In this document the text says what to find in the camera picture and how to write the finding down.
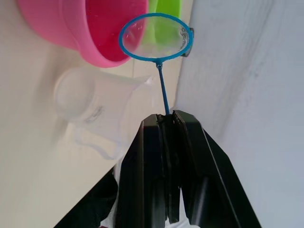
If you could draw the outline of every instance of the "white wall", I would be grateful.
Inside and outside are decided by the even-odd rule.
[[[264,228],[303,227],[304,1],[196,0],[177,107],[229,155]]]

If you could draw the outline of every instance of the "white table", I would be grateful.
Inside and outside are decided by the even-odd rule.
[[[192,1],[187,1],[185,21],[190,20],[191,6]],[[77,52],[37,36],[15,1],[0,0],[1,227],[54,227],[115,165],[116,161],[76,145],[73,125],[53,110],[57,78],[85,64]],[[164,67],[171,106],[180,67],[181,58]],[[124,76],[157,74],[154,64],[133,60],[105,71]],[[161,96],[158,104],[155,112],[162,112]],[[130,137],[136,130],[137,126],[130,128]],[[98,140],[107,146],[106,140]]]

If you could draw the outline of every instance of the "measuring cup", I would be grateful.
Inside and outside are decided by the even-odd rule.
[[[126,105],[136,89],[145,91],[153,100],[153,82],[149,76],[128,78],[87,67],[65,72],[55,89],[55,109],[65,120],[74,123],[78,144],[98,151],[105,159],[119,159],[122,148],[128,145]],[[88,130],[116,143],[116,151],[109,155],[100,145],[84,142],[83,130]]]

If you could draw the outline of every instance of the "clear plastic cup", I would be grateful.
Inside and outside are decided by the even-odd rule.
[[[55,109],[62,118],[77,126],[77,143],[95,149],[105,159],[119,159],[123,156],[122,148],[130,144],[128,131],[132,121],[126,113],[127,104],[133,92],[139,89],[145,93],[140,94],[141,101],[153,107],[153,85],[150,76],[128,78],[98,69],[73,68],[62,75],[56,86]],[[136,116],[132,111],[128,114],[130,118]],[[101,145],[84,142],[83,130],[115,142],[116,152],[109,155]]]

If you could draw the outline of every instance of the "white surface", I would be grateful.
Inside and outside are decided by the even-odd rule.
[[[185,2],[187,22],[192,1]],[[83,65],[86,63],[76,52],[37,36],[14,0],[0,0],[1,227],[54,227],[115,164],[75,145],[73,126],[60,119],[52,106],[58,77]],[[128,77],[157,76],[154,64],[150,66],[151,70],[147,63],[131,60],[103,71]],[[174,104],[180,67],[178,58],[164,68],[170,104]],[[128,106],[138,111],[129,126],[130,139],[140,120],[151,114],[151,106],[137,104],[135,99]],[[161,97],[154,111],[163,112]],[[94,135],[87,139],[112,147]]]
[[[264,228],[304,217],[304,1],[197,0],[177,106],[230,157]]]

